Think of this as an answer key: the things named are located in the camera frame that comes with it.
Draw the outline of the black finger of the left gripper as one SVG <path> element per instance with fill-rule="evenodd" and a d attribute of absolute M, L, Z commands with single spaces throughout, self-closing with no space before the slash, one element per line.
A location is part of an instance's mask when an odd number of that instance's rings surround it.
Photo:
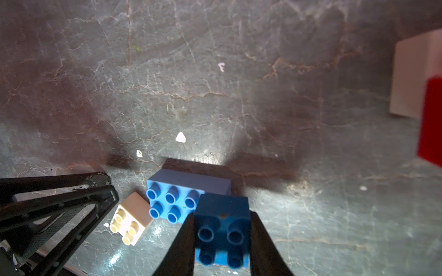
<path fill-rule="evenodd" d="M 104 172 L 1 179 L 1 275 L 56 276 L 119 202 Z M 27 260 L 84 208 L 93 209 L 36 266 Z"/>

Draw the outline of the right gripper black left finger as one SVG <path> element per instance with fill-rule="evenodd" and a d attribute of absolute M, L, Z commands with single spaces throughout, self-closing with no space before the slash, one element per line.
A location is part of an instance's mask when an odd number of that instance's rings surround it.
<path fill-rule="evenodd" d="M 153 276 L 193 276 L 195 267 L 195 217 L 189 214 Z"/>

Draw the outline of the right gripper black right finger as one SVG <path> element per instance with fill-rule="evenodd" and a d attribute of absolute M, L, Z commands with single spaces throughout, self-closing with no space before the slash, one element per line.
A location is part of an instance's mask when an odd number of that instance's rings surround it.
<path fill-rule="evenodd" d="M 294 276 L 282 259 L 258 214 L 250 212 L 250 271 L 252 276 Z"/>

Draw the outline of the small dark blue lego brick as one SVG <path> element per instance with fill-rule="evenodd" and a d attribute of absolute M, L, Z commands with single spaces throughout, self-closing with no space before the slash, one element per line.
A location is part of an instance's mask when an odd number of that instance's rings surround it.
<path fill-rule="evenodd" d="M 247 197 L 204 194 L 195 218 L 195 261 L 231 269 L 249 267 L 251 213 Z"/>

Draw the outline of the white lego brick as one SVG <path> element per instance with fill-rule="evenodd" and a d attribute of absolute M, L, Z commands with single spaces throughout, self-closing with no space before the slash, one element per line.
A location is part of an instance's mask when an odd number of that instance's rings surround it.
<path fill-rule="evenodd" d="M 441 29 L 398 42 L 395 45 L 390 113 L 420 118 L 427 81 L 441 74 Z"/>
<path fill-rule="evenodd" d="M 149 209 L 149 202 L 139 193 L 133 192 L 118 205 L 109 224 L 110 231 L 120 234 L 126 246 L 135 246 L 153 222 Z"/>

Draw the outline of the long blue lego brick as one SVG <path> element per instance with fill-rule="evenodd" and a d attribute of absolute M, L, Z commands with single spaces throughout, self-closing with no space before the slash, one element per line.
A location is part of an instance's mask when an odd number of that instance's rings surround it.
<path fill-rule="evenodd" d="M 161 169 L 147 181 L 149 215 L 170 224 L 183 223 L 195 211 L 201 195 L 231 195 L 231 180 L 176 170 Z"/>

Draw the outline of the red lego brick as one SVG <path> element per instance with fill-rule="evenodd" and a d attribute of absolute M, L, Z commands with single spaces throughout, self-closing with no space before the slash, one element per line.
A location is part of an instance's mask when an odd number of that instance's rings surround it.
<path fill-rule="evenodd" d="M 417 155 L 442 166 L 442 78 L 428 80 L 422 110 Z"/>

